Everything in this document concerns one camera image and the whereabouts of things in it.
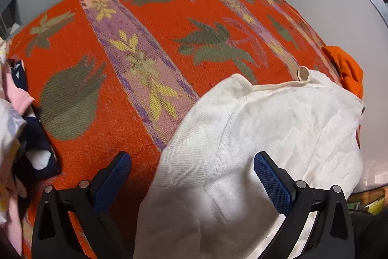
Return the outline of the cream white knit sweater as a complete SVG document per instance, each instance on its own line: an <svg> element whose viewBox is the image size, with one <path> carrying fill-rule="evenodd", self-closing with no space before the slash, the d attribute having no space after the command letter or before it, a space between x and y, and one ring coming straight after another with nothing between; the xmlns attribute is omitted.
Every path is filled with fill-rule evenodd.
<svg viewBox="0 0 388 259"><path fill-rule="evenodd" d="M253 258L282 224L255 174L264 151L312 187L349 196L362 175L364 103L325 74L252 85L234 74L203 95L161 154L137 219L135 258Z"/></svg>

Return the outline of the floral pink clothes pile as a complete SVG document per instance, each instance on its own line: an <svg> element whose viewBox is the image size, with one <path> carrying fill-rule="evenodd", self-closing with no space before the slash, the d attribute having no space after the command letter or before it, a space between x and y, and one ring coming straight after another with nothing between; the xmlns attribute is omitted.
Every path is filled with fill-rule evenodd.
<svg viewBox="0 0 388 259"><path fill-rule="evenodd" d="M1 40L1 258L22 257L18 200L26 187L60 174L58 160L28 93L22 60L9 60Z"/></svg>

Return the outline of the orange garment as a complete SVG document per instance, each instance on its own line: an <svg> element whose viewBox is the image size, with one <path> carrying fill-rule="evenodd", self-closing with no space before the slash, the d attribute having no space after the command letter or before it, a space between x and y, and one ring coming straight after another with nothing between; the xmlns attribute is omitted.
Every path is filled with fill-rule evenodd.
<svg viewBox="0 0 388 259"><path fill-rule="evenodd" d="M338 46L323 46L322 51L336 69L341 85L362 99L364 72L355 59Z"/></svg>

